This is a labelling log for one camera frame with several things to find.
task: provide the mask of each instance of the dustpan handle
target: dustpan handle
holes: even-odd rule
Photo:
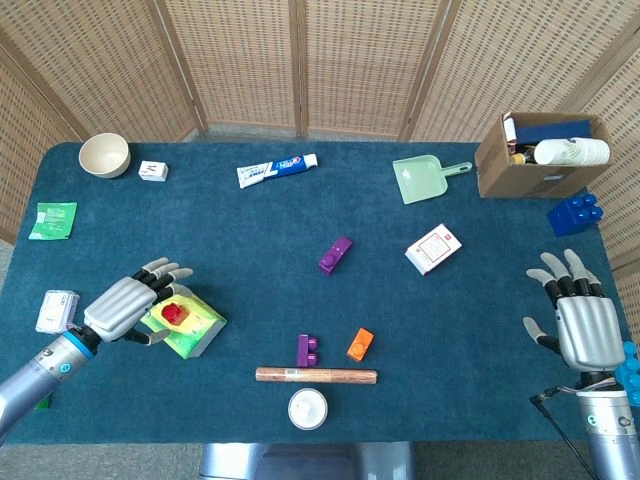
[[[471,170],[473,165],[470,162],[459,163],[457,165],[451,165],[450,167],[443,168],[440,173],[445,177],[451,177],[453,175],[459,175]]]

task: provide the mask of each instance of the toothpaste tube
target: toothpaste tube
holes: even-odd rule
[[[304,172],[311,167],[318,166],[315,153],[301,157],[287,158],[279,162],[261,163],[250,167],[238,168],[238,181],[240,188],[250,187],[269,178],[284,177],[292,173]]]

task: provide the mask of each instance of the wicker room divider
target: wicker room divider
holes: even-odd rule
[[[0,238],[47,148],[103,131],[476,142],[508,110],[589,112],[613,135],[590,188],[640,340],[639,32],[640,0],[5,0]]]

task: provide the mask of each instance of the green dustpan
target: green dustpan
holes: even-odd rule
[[[447,177],[469,172],[471,163],[442,168],[438,157],[422,155],[393,162],[396,180],[406,204],[437,197],[447,191]]]

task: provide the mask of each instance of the gray floor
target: gray floor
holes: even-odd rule
[[[376,140],[328,134],[316,134],[312,139]],[[242,127],[218,126],[208,134],[194,133],[188,140],[292,141],[294,137],[289,130],[253,128],[247,131]],[[0,241],[0,290],[11,253],[12,248]],[[586,455],[585,444],[577,446]],[[8,445],[0,449],[0,480],[192,480],[198,473],[201,451],[199,445],[183,444]],[[562,442],[425,442],[416,444],[416,457],[419,479],[589,478]]]

